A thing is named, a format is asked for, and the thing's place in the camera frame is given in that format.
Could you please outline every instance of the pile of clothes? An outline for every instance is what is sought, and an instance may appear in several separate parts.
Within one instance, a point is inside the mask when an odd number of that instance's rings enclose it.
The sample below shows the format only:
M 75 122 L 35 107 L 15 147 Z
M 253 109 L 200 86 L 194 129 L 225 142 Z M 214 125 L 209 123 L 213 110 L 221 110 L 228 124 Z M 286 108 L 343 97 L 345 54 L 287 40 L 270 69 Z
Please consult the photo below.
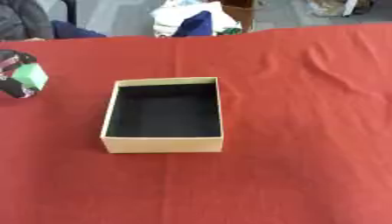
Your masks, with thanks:
M 167 0 L 154 10 L 156 37 L 216 36 L 242 30 L 222 9 L 221 2 L 204 3 L 201 0 Z
M 375 0 L 308 0 L 311 13 L 320 17 L 348 16 L 347 7 L 354 3 L 353 10 L 349 14 L 364 14 L 369 12 Z

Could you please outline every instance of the dark clothing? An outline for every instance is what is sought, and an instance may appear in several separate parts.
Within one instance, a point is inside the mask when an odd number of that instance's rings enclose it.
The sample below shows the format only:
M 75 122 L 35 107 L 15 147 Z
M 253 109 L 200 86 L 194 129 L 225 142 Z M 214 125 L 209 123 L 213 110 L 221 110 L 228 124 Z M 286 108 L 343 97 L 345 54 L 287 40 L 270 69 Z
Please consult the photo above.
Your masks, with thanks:
M 0 0 L 0 39 L 52 39 L 53 28 L 35 0 Z
M 52 21 L 54 36 L 56 39 L 84 39 L 84 38 L 105 38 L 106 36 L 96 31 L 89 31 L 81 29 L 73 24 L 57 21 Z

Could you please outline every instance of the open box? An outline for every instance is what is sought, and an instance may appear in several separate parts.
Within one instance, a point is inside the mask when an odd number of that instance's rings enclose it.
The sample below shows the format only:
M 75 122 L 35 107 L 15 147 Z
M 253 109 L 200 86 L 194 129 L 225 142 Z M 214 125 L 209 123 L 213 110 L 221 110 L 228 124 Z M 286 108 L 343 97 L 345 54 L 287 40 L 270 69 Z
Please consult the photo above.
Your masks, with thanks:
M 117 81 L 101 139 L 110 153 L 221 151 L 217 78 Z

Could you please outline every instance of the gray floor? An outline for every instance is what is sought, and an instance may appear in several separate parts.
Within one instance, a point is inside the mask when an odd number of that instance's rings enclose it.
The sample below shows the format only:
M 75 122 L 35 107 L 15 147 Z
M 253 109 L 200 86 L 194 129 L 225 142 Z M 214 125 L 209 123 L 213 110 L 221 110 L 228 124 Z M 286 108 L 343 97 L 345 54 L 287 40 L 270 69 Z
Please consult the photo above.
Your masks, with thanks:
M 286 28 L 311 25 L 351 25 L 392 21 L 392 1 L 379 0 L 364 15 L 351 17 L 316 17 L 305 0 L 264 0 L 255 15 L 255 29 Z
M 38 0 L 51 18 L 64 19 L 65 7 L 59 0 Z M 110 36 L 152 35 L 149 12 L 164 0 L 79 0 L 79 26 Z M 306 0 L 264 0 L 256 6 L 255 29 L 309 25 L 344 25 L 392 21 L 392 1 L 379 0 L 374 9 L 361 16 L 315 17 Z

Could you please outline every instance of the red tablecloth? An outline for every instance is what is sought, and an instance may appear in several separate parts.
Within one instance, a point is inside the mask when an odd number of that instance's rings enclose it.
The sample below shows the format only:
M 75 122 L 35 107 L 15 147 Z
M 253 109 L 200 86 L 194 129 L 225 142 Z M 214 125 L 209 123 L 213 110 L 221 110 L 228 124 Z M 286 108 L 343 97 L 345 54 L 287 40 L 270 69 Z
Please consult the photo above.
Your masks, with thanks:
M 2 43 L 50 74 L 0 94 L 4 224 L 392 223 L 392 24 Z M 224 152 L 110 155 L 114 81 L 219 76 Z

